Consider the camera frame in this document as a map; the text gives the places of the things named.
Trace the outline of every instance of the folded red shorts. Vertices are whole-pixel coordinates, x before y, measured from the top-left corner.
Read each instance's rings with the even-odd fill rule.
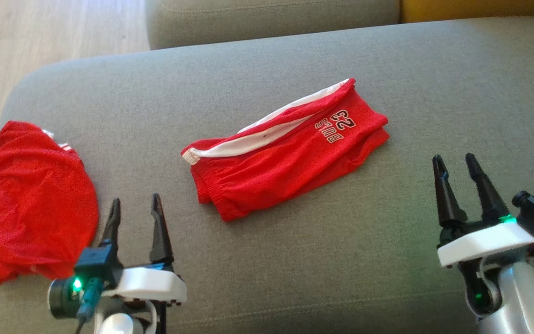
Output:
[[[229,221],[354,171],[389,138],[387,118],[362,100],[355,82],[303,97],[230,138],[184,148],[199,202],[214,203]]]
[[[95,189],[76,151],[36,125],[7,122],[0,131],[0,283],[27,273],[71,276],[97,226]]]

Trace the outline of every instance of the couch seam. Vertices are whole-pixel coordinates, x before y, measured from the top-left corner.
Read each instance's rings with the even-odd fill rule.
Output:
[[[219,15],[221,13],[233,12],[233,11],[263,11],[266,9],[277,9],[279,7],[291,7],[291,6],[320,6],[320,5],[346,5],[348,3],[356,4],[358,0],[349,0],[349,1],[337,1],[337,0],[326,0],[326,1],[305,1],[305,2],[282,2],[281,4],[271,4],[271,5],[258,5],[258,6],[240,6],[240,7],[231,7],[231,8],[221,8],[221,9],[206,9],[206,10],[178,10],[169,7],[165,7],[166,11],[171,13],[176,13],[181,16],[196,16],[196,15]]]
[[[318,304],[298,305],[298,306],[290,306],[290,307],[282,307],[282,308],[270,308],[270,309],[264,309],[262,311],[239,313],[237,315],[223,315],[220,317],[198,319],[195,321],[177,321],[175,323],[171,323],[169,327],[185,327],[185,326],[203,327],[203,326],[210,326],[210,325],[213,325],[215,323],[220,323],[220,322],[244,322],[244,321],[250,321],[251,319],[257,319],[257,318],[269,319],[273,317],[288,316],[292,313],[293,314],[313,313],[317,311],[326,311],[329,309],[349,308],[349,307],[355,306],[356,304],[364,304],[368,302],[383,302],[383,301],[407,299],[407,298],[423,297],[423,296],[431,296],[431,295],[455,294],[455,293],[461,293],[461,292],[463,292],[462,289],[456,289],[456,290],[447,290],[443,292],[422,292],[419,294],[403,294],[403,295],[390,296],[390,297],[359,298],[359,299],[353,299],[353,300],[341,300],[337,302],[322,302]]]

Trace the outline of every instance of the wooden floor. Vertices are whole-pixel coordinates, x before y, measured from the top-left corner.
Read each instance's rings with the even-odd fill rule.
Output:
[[[51,63],[149,49],[143,0],[0,0],[0,113],[23,76]]]

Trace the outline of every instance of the couch cushion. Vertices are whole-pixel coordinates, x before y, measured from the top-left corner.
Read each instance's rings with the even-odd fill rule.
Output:
[[[399,0],[146,0],[151,49],[398,22]]]
[[[356,172],[225,224],[199,205],[179,156],[268,112],[357,79],[391,139]],[[104,218],[123,202],[119,256],[147,260],[150,200],[164,201],[189,302],[170,333],[473,332],[456,269],[439,266],[432,156],[470,218],[477,154],[504,199],[534,193],[534,18],[466,19],[180,47],[47,66],[1,124],[35,122],[80,154]],[[0,332],[72,333],[47,313],[48,281],[0,287]]]

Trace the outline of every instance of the white stripe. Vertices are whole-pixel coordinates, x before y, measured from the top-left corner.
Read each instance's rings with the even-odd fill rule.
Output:
[[[342,82],[332,85],[331,87],[318,91],[312,95],[303,97],[282,108],[279,108],[271,114],[261,118],[261,120],[258,120],[257,122],[249,125],[248,127],[245,127],[244,129],[240,130],[239,133],[274,119],[282,112],[286,111],[288,108],[314,102],[318,99],[322,99],[325,96],[331,95],[335,93],[335,91],[337,91],[348,80],[349,79],[343,80]],[[234,140],[222,142],[221,144],[216,145],[213,148],[210,148],[209,150],[198,150],[197,148],[189,148],[188,150],[186,150],[186,152],[184,152],[184,154],[182,154],[182,157],[191,165],[195,165],[195,163],[197,163],[201,158],[224,158],[229,156],[239,156],[241,154],[246,154],[248,152],[251,152],[252,150],[262,148],[263,146],[268,145],[274,142],[275,140],[278,140],[279,138],[286,135],[286,133],[295,129],[295,127],[299,126],[302,122],[308,120],[311,116],[313,115],[306,116],[299,120],[294,120],[288,123],[282,123],[274,127],[270,127],[269,129],[263,130],[261,132],[253,133],[252,135],[246,135],[244,137],[240,137]]]
[[[247,154],[252,150],[262,148],[263,146],[278,140],[286,133],[292,131],[302,122],[308,120],[311,116],[312,115],[300,118],[299,120],[279,124],[261,132],[253,133],[252,135],[246,135],[234,140],[222,142],[221,144],[216,145],[209,150],[197,150],[197,148],[189,148],[183,154],[183,158],[191,165],[195,165],[195,163],[197,163],[201,158],[224,158],[227,156],[239,156],[241,154]]]
[[[46,135],[48,135],[51,139],[53,139],[53,137],[55,137],[55,134],[50,132],[50,131],[46,131],[46,129],[41,129],[43,131],[43,133],[45,133]]]
[[[263,123],[265,123],[267,121],[273,120],[275,117],[279,116],[279,114],[281,114],[282,112],[288,110],[289,108],[292,108],[292,107],[295,107],[295,106],[300,106],[300,105],[303,105],[303,104],[306,104],[306,103],[310,103],[310,102],[314,102],[314,101],[317,101],[318,99],[322,99],[323,97],[325,97],[327,95],[331,95],[331,94],[335,93],[335,91],[337,91],[339,88],[341,88],[341,86],[343,84],[345,84],[348,80],[349,79],[345,79],[342,82],[339,82],[339,83],[337,83],[335,85],[332,85],[331,87],[327,87],[325,89],[317,91],[314,94],[305,96],[305,97],[303,97],[301,99],[298,99],[298,100],[296,100],[296,101],[294,101],[292,103],[286,104],[285,106],[282,106],[281,108],[279,108],[278,110],[272,112],[271,114],[261,118],[260,120],[252,123],[251,125],[243,128],[243,129],[241,129],[240,131],[238,131],[238,133],[246,131],[246,130],[248,130],[250,128],[254,128],[257,125],[263,124]]]

